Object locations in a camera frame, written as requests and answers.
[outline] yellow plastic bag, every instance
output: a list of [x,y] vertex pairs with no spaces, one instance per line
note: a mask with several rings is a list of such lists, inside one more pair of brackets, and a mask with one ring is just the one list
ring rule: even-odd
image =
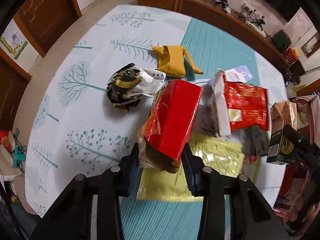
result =
[[183,46],[151,46],[158,55],[158,70],[168,77],[183,78],[186,75],[183,55],[186,56],[195,74],[203,72],[195,65],[191,56]]
[[[192,133],[189,145],[194,155],[202,158],[222,175],[237,177],[242,170],[244,154],[241,145],[208,135]],[[137,199],[162,200],[167,202],[202,201],[202,197],[193,197],[188,190],[183,166],[176,174],[145,168],[142,172]]]

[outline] power strip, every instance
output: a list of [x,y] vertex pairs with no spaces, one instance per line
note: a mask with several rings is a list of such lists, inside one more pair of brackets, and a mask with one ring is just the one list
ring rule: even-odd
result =
[[254,29],[257,33],[259,33],[263,38],[265,38],[267,35],[264,31],[260,30],[257,25],[254,23],[251,23],[249,20],[245,22],[248,26],[250,26],[252,29]]
[[259,17],[261,12],[259,12],[256,8],[254,8],[252,5],[247,3],[246,1],[242,1],[241,3],[242,8],[246,9],[250,13],[254,13],[255,17]]

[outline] red bag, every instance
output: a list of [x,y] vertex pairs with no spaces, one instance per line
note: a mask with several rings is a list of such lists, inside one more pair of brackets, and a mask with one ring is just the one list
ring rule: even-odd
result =
[[268,93],[265,88],[225,81],[224,97],[231,131],[258,125],[269,130]]
[[203,88],[184,80],[170,80],[156,104],[144,136],[156,150],[179,160],[189,141]]

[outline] crumpled snack wrapper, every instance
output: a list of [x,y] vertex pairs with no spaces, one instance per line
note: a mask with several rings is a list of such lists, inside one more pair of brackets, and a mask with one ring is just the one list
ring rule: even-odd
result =
[[[210,166],[222,175],[237,177],[242,170],[244,154],[241,145],[211,137],[192,133],[189,139],[192,153],[202,158],[206,166]],[[162,200],[167,202],[202,201],[202,197],[193,197],[188,190],[183,166],[176,174],[144,168],[137,194],[138,200]]]
[[129,111],[142,97],[155,97],[161,89],[165,73],[154,69],[142,69],[130,63],[115,72],[108,81],[107,96],[114,107]]

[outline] tree pattern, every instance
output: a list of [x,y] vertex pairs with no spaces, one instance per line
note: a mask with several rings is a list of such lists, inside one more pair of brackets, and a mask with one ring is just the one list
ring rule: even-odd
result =
[[38,188],[38,191],[42,189],[45,193],[47,193],[47,191],[42,187],[42,181],[40,179],[40,184],[39,184],[39,188]]
[[133,59],[142,57],[144,61],[150,61],[150,63],[157,63],[158,56],[156,52],[151,48],[151,46],[158,46],[158,43],[152,42],[152,40],[112,40],[110,44],[120,51],[126,52],[129,54],[129,57],[133,55]]
[[34,156],[40,161],[40,164],[47,169],[47,173],[50,167],[58,168],[58,165],[52,161],[52,153],[45,150],[42,146],[38,144],[31,144],[31,151]]
[[59,119],[55,118],[53,115],[48,113],[49,111],[49,96],[44,95],[42,98],[42,101],[40,103],[40,106],[38,108],[38,111],[36,113],[36,117],[33,121],[33,128],[39,128],[45,123],[45,119],[47,116],[55,120],[56,122],[59,122]]
[[33,203],[33,209],[42,218],[47,212],[45,207],[43,207],[42,205],[38,205],[36,202]]
[[118,135],[114,140],[109,139],[109,146],[113,145],[115,148],[112,152],[115,153],[116,157],[112,157],[102,152],[103,142],[106,139],[107,131],[102,129],[97,133],[94,129],[83,131],[81,134],[68,133],[68,139],[66,140],[66,148],[69,150],[71,157],[75,155],[82,155],[81,162],[88,166],[87,175],[90,172],[95,171],[96,165],[100,163],[100,160],[107,159],[110,162],[106,169],[112,165],[116,165],[120,162],[120,159],[123,155],[129,154],[130,140],[127,137],[121,138]]
[[148,11],[161,15],[161,14],[168,14],[170,11],[169,10],[165,10],[165,9],[161,9],[161,8],[153,8],[153,7],[148,7]]
[[139,12],[125,12],[122,14],[114,14],[110,17],[112,22],[120,22],[121,25],[129,24],[131,27],[139,27],[143,22],[153,22],[151,19],[151,13],[139,13]]
[[78,41],[75,46],[73,46],[73,52],[78,54],[84,49],[92,49],[92,47],[87,46],[87,41]]
[[58,81],[58,97],[63,106],[68,106],[77,101],[87,88],[106,91],[105,88],[88,84],[91,69],[87,61],[79,61],[70,66]]

